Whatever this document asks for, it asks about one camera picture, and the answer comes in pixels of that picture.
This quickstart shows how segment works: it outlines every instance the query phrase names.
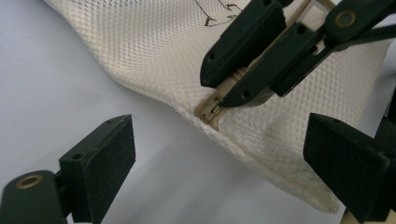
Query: black drawing on fabric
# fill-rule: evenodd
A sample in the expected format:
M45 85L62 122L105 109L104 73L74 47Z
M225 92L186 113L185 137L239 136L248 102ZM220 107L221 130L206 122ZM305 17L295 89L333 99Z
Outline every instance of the black drawing on fabric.
M199 4L198 0L194 0L194 2L201 9L201 11L204 12L204 14L206 15L205 26L212 27L230 22L233 19L235 19L238 16L238 14L242 11L242 9L237 4L224 4L223 2L221 2L221 0L216 0L216 1L218 1L222 7L230 11L228 14L224 14L223 18L211 17L207 13L207 11L201 6L201 4Z

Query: white mesh fabric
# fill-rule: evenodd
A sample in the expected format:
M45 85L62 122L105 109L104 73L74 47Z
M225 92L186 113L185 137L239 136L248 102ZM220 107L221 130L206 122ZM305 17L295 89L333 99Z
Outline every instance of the white mesh fabric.
M46 1L120 84L173 106L276 187L319 210L337 210L336 198L303 158L308 116L317 112L356 127L388 42L334 53L286 98L228 111L216 132L193 115L213 92L200 86L200 66L229 16L248 0ZM301 2L285 9L287 18Z

